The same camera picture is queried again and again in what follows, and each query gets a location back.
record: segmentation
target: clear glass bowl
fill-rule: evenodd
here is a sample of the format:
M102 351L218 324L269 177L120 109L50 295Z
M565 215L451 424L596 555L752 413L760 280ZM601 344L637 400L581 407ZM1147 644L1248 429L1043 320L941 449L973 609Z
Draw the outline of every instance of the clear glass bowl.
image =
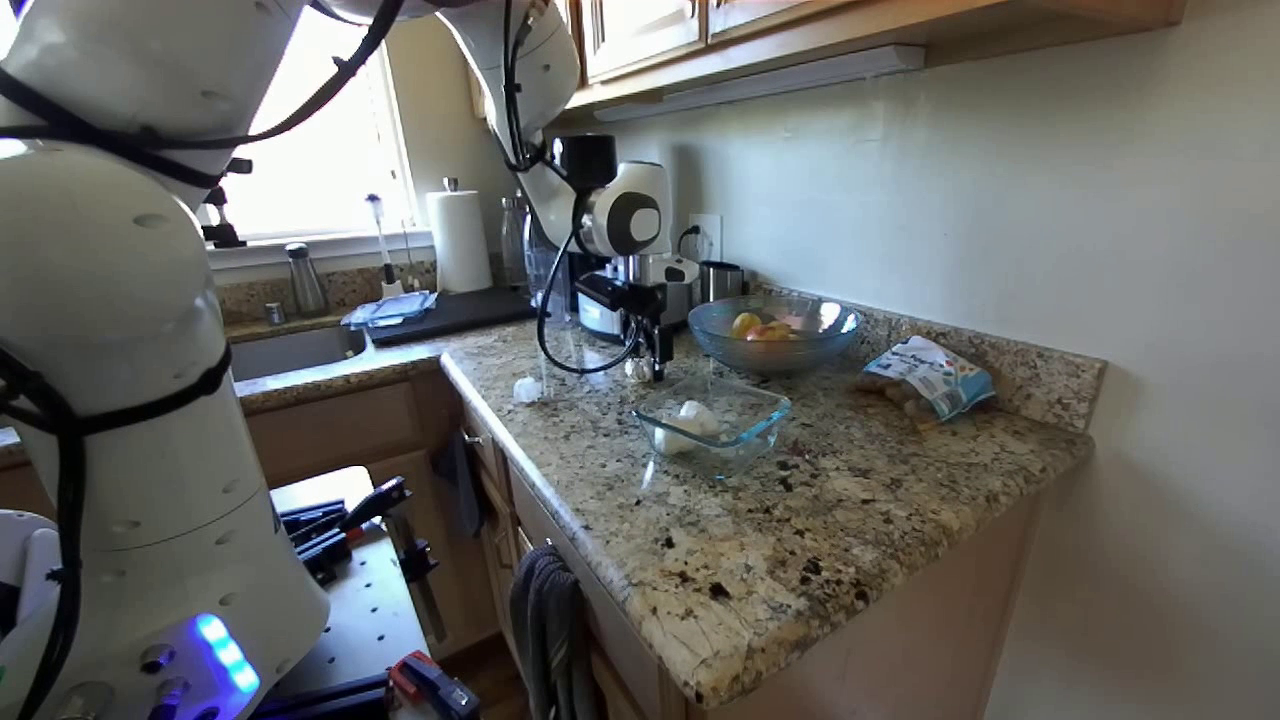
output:
M679 407L701 403L706 424L692 424ZM688 449L770 449L780 424L791 416L791 400L780 393L749 387L737 382L662 382L662 393L642 393L637 400L637 421L647 434L647 443L662 456Z
M742 340L732 320L754 312L788 320L788 338ZM803 378L838 361L856 344L856 312L834 301L754 301L732 295L688 312L692 340L741 378Z

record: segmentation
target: kitchen counter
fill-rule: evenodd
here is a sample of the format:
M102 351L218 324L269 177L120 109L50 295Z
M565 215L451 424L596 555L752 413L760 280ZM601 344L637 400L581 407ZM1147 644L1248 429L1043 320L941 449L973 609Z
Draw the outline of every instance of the kitchen counter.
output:
M596 378L523 407L511 382L540 370L532 324L374 350L235 393L249 413L283 407L438 372L442 361L679 692L711 708L1086 461L1090 442L1070 421L1086 416L1103 366L1035 350L1026 372L1006 358L1021 351L980 361L1006 386L1040 382L1035 393L1006 387L1024 407L920 429L856 393L856 372L833 372L770 386L797 403L770 452L692 461L655 461L633 403L637 393L696 398L711 372L696 351L679 351L655 387Z

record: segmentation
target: paper towel roll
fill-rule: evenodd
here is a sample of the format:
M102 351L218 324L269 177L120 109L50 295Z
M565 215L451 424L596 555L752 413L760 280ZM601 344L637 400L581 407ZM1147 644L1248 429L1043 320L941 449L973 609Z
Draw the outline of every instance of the paper towel roll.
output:
M442 291L493 288L481 193L433 193L426 197L433 237L437 237L437 285Z

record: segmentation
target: electrical outlet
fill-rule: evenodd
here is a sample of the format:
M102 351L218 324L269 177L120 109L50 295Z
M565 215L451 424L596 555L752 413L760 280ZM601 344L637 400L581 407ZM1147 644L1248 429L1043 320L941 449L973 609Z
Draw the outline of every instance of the electrical outlet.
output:
M696 237L688 237L688 253L696 258L696 259L724 259L724 221L718 221L718 211L692 211L688 215L688 230L701 230Z

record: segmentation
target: kitchen sink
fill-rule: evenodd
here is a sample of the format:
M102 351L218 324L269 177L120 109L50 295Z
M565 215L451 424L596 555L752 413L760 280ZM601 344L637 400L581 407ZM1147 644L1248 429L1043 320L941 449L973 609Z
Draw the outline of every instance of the kitchen sink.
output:
M362 351L362 338L353 338L345 324L281 330L272 338L231 340L231 372L235 382L256 382L338 366L354 351Z

